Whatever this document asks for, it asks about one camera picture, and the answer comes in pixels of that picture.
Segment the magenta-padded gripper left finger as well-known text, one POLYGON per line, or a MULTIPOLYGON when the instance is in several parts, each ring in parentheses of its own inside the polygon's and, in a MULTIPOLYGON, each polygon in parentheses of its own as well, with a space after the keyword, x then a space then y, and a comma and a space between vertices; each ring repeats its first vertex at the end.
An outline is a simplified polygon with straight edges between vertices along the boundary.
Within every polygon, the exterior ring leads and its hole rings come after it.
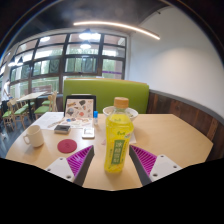
POLYGON ((94 146, 91 145, 68 158, 59 157, 46 168, 46 171, 82 186, 93 157, 94 146))

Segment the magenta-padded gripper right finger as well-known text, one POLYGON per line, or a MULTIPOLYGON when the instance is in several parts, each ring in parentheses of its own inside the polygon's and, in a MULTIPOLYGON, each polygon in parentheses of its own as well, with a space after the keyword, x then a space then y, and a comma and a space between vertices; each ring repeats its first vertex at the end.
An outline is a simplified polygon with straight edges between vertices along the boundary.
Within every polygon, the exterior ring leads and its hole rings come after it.
POLYGON ((129 155, 143 186, 181 170, 164 154, 156 156, 134 145, 129 146, 129 155))

